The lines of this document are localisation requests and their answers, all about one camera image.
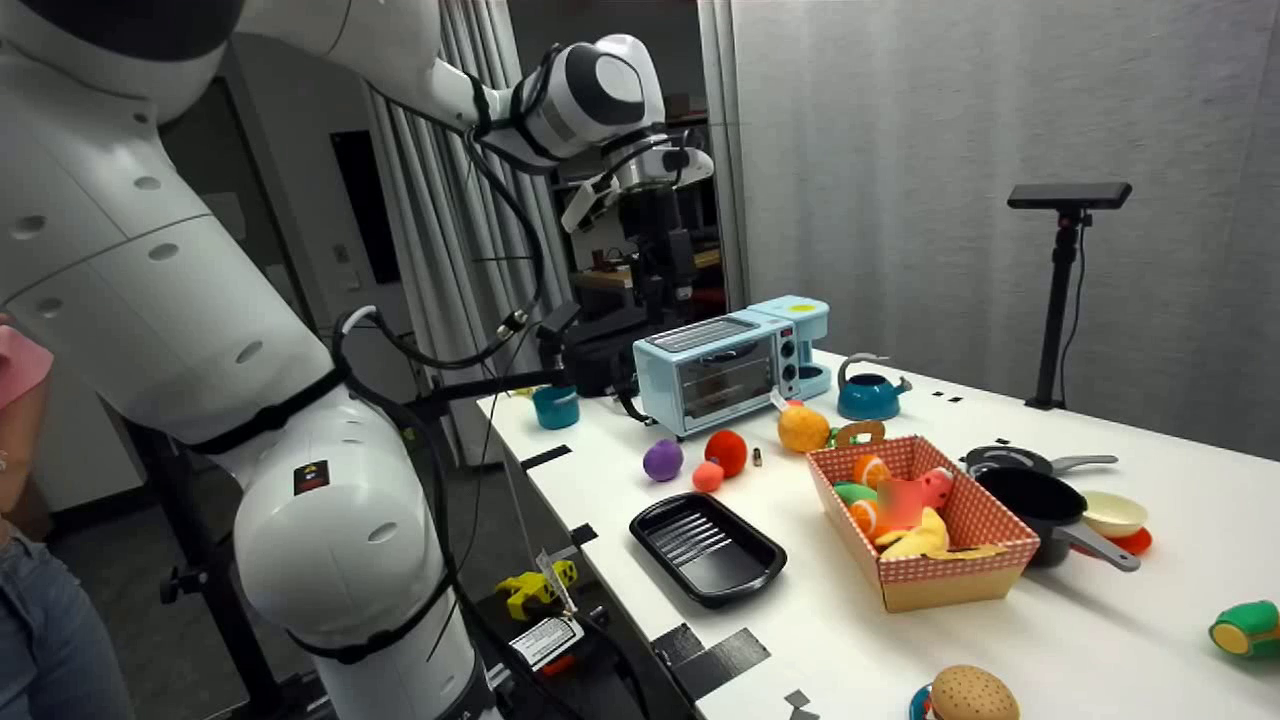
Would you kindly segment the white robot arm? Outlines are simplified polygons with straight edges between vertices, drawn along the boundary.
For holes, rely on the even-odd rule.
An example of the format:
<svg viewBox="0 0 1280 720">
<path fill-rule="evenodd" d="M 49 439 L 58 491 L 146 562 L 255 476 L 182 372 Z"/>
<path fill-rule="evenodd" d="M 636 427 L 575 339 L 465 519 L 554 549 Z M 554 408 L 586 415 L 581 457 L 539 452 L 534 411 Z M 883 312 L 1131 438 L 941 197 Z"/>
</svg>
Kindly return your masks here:
<svg viewBox="0 0 1280 720">
<path fill-rule="evenodd" d="M 594 200 L 711 162 L 665 131 L 627 31 L 496 87 L 438 57 L 438 0 L 0 0 L 0 307 L 124 420 L 241 480 L 241 588 L 339 720 L 448 720 L 478 657 L 399 427 L 160 141 L 236 36 L 347 68 L 523 172 L 586 162 Z"/>
</svg>

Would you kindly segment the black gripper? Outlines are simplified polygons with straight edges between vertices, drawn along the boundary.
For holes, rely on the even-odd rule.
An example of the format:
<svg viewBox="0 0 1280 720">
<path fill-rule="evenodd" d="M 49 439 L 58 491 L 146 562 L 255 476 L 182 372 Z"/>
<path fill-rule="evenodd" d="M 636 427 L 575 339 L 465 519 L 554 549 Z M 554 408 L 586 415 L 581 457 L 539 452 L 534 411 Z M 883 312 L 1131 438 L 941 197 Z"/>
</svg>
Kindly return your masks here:
<svg viewBox="0 0 1280 720">
<path fill-rule="evenodd" d="M 690 242 L 672 188 L 647 188 L 630 197 L 636 265 L 630 285 L 655 328 L 672 328 L 686 316 L 695 281 Z"/>
</svg>

